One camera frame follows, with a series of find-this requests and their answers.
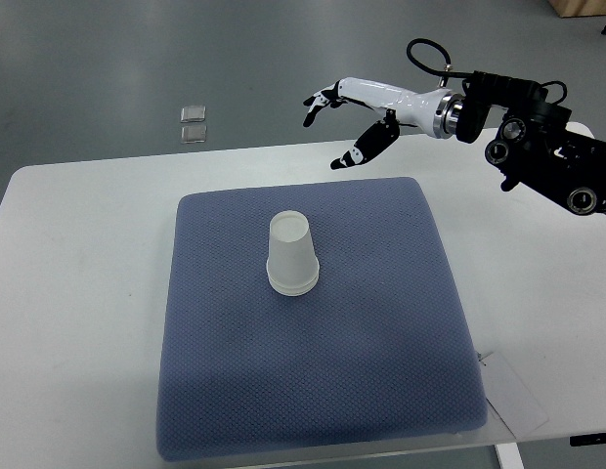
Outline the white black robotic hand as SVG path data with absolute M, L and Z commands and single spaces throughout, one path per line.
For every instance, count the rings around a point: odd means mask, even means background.
M 322 109 L 345 104 L 371 109 L 380 115 L 380 119 L 341 157 L 330 163 L 333 170 L 364 165 L 377 158 L 398 140 L 403 126 L 416 127 L 435 139 L 453 136 L 463 107 L 463 96 L 447 88 L 418 94 L 385 83 L 347 77 L 304 101 L 308 112 L 303 126 L 311 126 Z

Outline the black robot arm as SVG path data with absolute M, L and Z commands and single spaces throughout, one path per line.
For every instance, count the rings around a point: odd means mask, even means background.
M 474 143 L 491 107 L 502 107 L 485 148 L 504 176 L 500 188 L 523 184 L 575 215 L 606 215 L 606 142 L 568 130 L 572 112 L 546 100 L 548 85 L 481 71 L 463 77 L 455 137 Z

